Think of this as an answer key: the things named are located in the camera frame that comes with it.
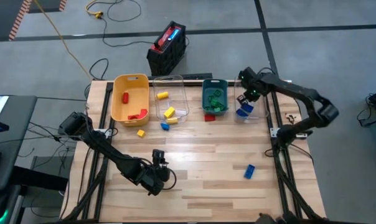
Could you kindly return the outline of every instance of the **gray floor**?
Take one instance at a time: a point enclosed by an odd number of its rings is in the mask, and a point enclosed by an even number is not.
[[[161,31],[170,20],[186,25],[188,30],[260,27],[255,4],[249,0],[138,2],[143,8],[141,17],[126,23],[109,22],[107,32]],[[83,11],[85,4],[71,0],[64,12],[49,16],[63,34],[101,34],[103,22],[89,18]],[[376,24],[376,0],[267,0],[261,5],[267,27]],[[137,10],[135,7],[126,2],[112,9],[112,15],[128,17]],[[25,15],[17,36],[42,35],[55,35],[43,15]],[[328,128],[316,130],[309,138],[327,216],[337,221],[376,223],[376,126],[361,128],[356,121],[358,112],[365,108],[364,98],[376,92],[376,29],[269,35],[281,78],[317,89],[341,112]],[[108,41],[119,44],[155,38]],[[215,78],[234,78],[247,66],[255,70],[269,66],[260,33],[188,38],[190,46],[174,74],[211,72]],[[149,74],[146,44],[111,48],[100,39],[67,43],[87,68],[100,58],[109,58],[108,79],[124,73]],[[84,99],[87,84],[84,73],[59,41],[0,42],[2,94]],[[39,99],[32,121],[57,127],[64,117],[83,107],[81,101]],[[21,155],[32,147],[36,148],[32,156],[51,156],[58,144],[51,140],[26,141]],[[21,158],[18,163],[29,167],[31,160],[32,157]],[[28,210],[26,213],[24,223],[43,221]]]

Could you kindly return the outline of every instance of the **wooden tabletop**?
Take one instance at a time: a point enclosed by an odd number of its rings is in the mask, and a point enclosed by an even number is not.
[[[88,97],[88,114],[98,127],[105,95],[106,82],[94,81]],[[100,222],[253,222],[258,214],[282,214],[273,159],[264,151],[271,147],[266,119],[252,124],[238,124],[233,118],[233,88],[228,88],[230,109],[216,121],[204,122],[202,112],[202,88],[186,87],[189,115],[185,123],[171,126],[163,131],[156,117],[153,91],[150,90],[150,119],[142,127],[125,128],[115,124],[119,133],[112,145],[122,153],[147,158],[150,161],[153,149],[166,152],[169,167],[177,174],[177,184],[172,190],[162,191],[158,196],[147,196],[140,185],[126,180],[110,162],[101,208]],[[285,113],[301,119],[296,102],[287,96],[278,95],[281,116],[288,123]],[[270,111],[276,125],[273,109]],[[108,127],[110,108],[105,127]],[[143,139],[136,135],[143,129]],[[309,151],[306,141],[295,145]],[[70,171],[70,196],[65,215],[77,204],[82,179],[82,169],[88,146],[77,144]],[[289,148],[296,185],[314,211],[325,217],[319,187],[310,158]],[[83,177],[85,192],[93,153],[90,153]],[[243,178],[248,164],[256,169],[251,180]],[[172,184],[173,178],[165,187]],[[286,189],[289,209],[294,211],[291,194]],[[93,194],[89,217],[93,217],[96,192]]]

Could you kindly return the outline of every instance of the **black stand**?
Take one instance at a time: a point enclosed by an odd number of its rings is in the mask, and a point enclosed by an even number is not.
[[[68,179],[14,166],[9,184],[64,191],[68,184]]]

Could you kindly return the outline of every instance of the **yellow plastic basket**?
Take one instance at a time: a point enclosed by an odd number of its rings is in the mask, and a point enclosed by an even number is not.
[[[123,93],[128,93],[128,103],[123,103]],[[145,117],[129,120],[128,116],[140,114],[146,109]],[[111,116],[123,126],[142,126],[149,121],[149,82],[144,74],[120,75],[113,83]]]

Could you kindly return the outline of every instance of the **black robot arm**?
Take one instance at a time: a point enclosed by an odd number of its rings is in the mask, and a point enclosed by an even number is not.
[[[153,162],[122,154],[106,140],[104,133],[93,130],[91,119],[83,113],[73,112],[59,126],[58,132],[69,136],[80,136],[85,144],[114,162],[121,175],[135,185],[141,184],[149,195],[159,194],[164,182],[169,180],[170,172],[166,167],[163,151],[153,150]]]
[[[269,92],[275,91],[304,103],[308,118],[296,124],[286,124],[277,132],[279,140],[285,144],[291,143],[297,134],[310,128],[328,126],[339,115],[337,108],[328,99],[319,95],[316,90],[282,81],[273,73],[256,74],[250,67],[247,67],[240,72],[239,79],[246,89],[243,95],[248,101],[257,101],[261,95],[265,96]],[[322,105],[318,110],[315,109],[315,101]]]

